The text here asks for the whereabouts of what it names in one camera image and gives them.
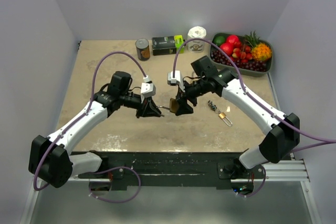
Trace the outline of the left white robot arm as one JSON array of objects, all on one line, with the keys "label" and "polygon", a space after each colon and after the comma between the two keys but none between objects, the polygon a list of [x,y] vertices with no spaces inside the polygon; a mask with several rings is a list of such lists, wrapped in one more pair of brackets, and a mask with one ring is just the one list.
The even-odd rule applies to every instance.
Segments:
[{"label": "left white robot arm", "polygon": [[111,81],[94,93],[84,109],[67,124],[47,137],[34,138],[28,170],[35,182],[42,179],[59,188],[72,176],[92,173],[103,178],[108,174],[109,165],[100,154],[90,151],[73,155],[72,151],[94,127],[122,106],[135,109],[137,118],[161,117],[153,101],[156,87],[150,78],[144,77],[139,94],[130,89],[131,84],[129,73],[115,72]]}]

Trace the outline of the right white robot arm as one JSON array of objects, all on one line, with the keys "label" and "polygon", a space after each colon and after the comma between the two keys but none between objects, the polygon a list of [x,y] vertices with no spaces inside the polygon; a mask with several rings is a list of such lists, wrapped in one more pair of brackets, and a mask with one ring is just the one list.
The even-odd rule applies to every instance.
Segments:
[{"label": "right white robot arm", "polygon": [[299,127],[300,120],[294,113],[285,115],[273,108],[247,88],[238,74],[228,68],[217,70],[207,56],[191,66],[196,73],[192,83],[185,81],[178,70],[167,75],[168,84],[178,87],[176,97],[170,101],[175,115],[192,114],[197,98],[211,92],[240,108],[265,135],[259,145],[234,160],[231,169],[237,177],[246,178],[255,166],[265,162],[278,163],[299,144],[299,133],[293,127]]}]

